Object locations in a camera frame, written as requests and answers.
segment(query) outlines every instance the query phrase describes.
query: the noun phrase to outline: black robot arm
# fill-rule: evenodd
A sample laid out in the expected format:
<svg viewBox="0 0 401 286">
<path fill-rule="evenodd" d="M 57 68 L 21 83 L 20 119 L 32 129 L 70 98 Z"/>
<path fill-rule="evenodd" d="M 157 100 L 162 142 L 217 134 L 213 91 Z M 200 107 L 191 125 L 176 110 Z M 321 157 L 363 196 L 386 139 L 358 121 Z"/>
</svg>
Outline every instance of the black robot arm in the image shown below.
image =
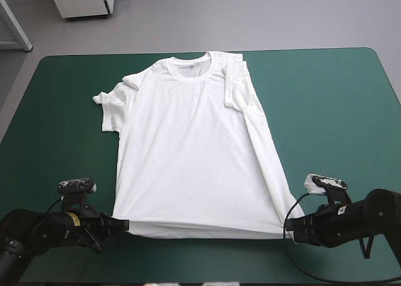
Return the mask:
<svg viewBox="0 0 401 286">
<path fill-rule="evenodd" d="M 91 179 L 61 182 L 57 187 L 63 196 L 61 212 L 18 209 L 0 221 L 1 286 L 15 285 L 33 257 L 51 248 L 80 245 L 102 253 L 107 236 L 128 230 L 128 220 L 98 213 L 86 204 L 86 194 L 94 188 Z"/>
<path fill-rule="evenodd" d="M 286 229 L 294 232 L 295 242 L 337 247 L 358 239 L 363 256 L 369 258 L 374 236 L 384 234 L 401 266 L 401 194 L 376 189 L 352 203 L 343 181 L 309 175 L 305 185 L 311 194 L 326 195 L 328 204 L 315 213 L 288 219 Z"/>
</svg>

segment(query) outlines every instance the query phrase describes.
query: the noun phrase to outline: t-shirt sleeve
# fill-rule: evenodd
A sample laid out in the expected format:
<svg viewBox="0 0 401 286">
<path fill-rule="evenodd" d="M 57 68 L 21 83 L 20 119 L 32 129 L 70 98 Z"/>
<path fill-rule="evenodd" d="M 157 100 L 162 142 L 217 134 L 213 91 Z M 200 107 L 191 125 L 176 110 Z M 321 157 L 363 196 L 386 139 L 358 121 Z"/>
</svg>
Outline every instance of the t-shirt sleeve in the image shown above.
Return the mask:
<svg viewBox="0 0 401 286">
<path fill-rule="evenodd" d="M 233 61 L 227 64 L 225 104 L 238 111 L 256 106 L 256 109 L 263 113 L 245 61 Z"/>
<path fill-rule="evenodd" d="M 111 92 L 100 92 L 93 97 L 97 105 L 102 104 L 102 131 L 121 132 L 126 123 L 127 114 L 131 110 L 148 72 L 149 68 L 139 73 L 124 76 L 122 82 L 118 83 Z"/>
</svg>

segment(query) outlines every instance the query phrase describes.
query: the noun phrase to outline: green table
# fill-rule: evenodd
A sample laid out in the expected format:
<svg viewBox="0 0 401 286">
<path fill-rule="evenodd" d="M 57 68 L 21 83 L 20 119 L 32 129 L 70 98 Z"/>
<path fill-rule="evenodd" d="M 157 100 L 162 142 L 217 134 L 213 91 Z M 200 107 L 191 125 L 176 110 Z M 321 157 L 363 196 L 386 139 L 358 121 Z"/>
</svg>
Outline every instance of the green table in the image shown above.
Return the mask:
<svg viewBox="0 0 401 286">
<path fill-rule="evenodd" d="M 196 58 L 203 53 L 174 54 Z M 0 216 L 15 208 L 43 212 L 61 180 L 90 176 L 89 197 L 111 213 L 117 133 L 102 133 L 102 108 L 91 97 L 122 76 L 173 54 L 48 56 L 41 60 L 0 145 Z M 255 89 L 295 197 L 308 173 L 342 178 L 354 201 L 374 188 L 401 191 L 401 108 L 368 48 L 245 51 Z M 313 212 L 322 197 L 308 197 Z M 127 233 L 109 238 L 103 255 L 58 248 L 35 258 L 24 281 L 310 283 L 282 240 L 157 240 Z M 372 259 L 357 242 L 326 249 L 291 245 L 305 268 L 326 278 L 360 280 L 400 274 L 378 237 Z"/>
</svg>

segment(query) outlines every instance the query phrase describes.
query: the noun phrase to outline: black cable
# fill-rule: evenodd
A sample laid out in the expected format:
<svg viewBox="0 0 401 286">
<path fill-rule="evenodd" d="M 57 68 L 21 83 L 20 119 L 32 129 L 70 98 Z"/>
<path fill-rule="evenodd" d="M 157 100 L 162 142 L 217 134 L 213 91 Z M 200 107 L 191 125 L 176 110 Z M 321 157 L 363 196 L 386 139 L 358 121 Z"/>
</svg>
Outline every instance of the black cable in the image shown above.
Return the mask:
<svg viewBox="0 0 401 286">
<path fill-rule="evenodd" d="M 284 248 L 286 250 L 287 256 L 289 258 L 289 260 L 291 261 L 291 263 L 303 274 L 314 278 L 315 280 L 321 281 L 321 282 L 325 282 L 325 283 L 332 283 L 332 284 L 342 284 L 342 285 L 376 285 L 376 284 L 385 284 L 385 283 L 390 283 L 390 282 L 394 282 L 394 281 L 398 281 L 401 280 L 401 276 L 399 277 L 395 277 L 395 278 L 388 278 L 385 280 L 376 280 L 376 281 L 359 281 L 359 282 L 348 282 L 348 281 L 339 281 L 339 280 L 329 280 L 327 278 L 320 278 L 317 277 L 316 275 L 313 275 L 312 273 L 307 272 L 305 269 L 303 269 L 302 267 L 300 267 L 295 260 L 291 257 L 291 255 L 289 254 L 288 251 L 288 246 L 287 246 L 287 241 L 286 241 L 286 224 L 287 224 L 287 220 L 289 215 L 291 214 L 291 212 L 294 210 L 294 208 L 299 204 L 299 202 L 304 198 L 307 197 L 309 195 L 309 193 L 305 193 L 304 195 L 302 195 L 299 199 L 297 199 L 297 201 L 295 202 L 295 204 L 289 209 L 286 218 L 284 219 L 284 225 L 283 225 L 283 240 L 284 240 Z"/>
<path fill-rule="evenodd" d="M 60 201 L 62 201 L 61 198 L 59 198 L 57 201 L 55 201 L 55 202 L 48 208 L 48 210 L 46 211 L 46 213 L 49 213 L 50 210 L 53 209 L 53 207 L 54 207 L 55 205 L 57 205 L 57 203 L 59 203 Z"/>
</svg>

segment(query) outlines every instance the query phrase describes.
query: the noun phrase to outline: gray floor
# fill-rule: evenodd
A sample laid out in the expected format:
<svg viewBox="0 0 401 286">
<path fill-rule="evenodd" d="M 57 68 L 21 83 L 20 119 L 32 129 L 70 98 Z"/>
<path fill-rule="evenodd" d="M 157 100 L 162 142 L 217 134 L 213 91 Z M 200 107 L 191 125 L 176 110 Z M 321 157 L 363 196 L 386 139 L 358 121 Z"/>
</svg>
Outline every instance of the gray floor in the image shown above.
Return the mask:
<svg viewBox="0 0 401 286">
<path fill-rule="evenodd" d="M 401 98 L 401 0 L 116 0 L 66 22 L 52 0 L 7 0 L 34 49 L 0 52 L 0 139 L 41 58 L 55 54 L 374 49 Z"/>
</svg>

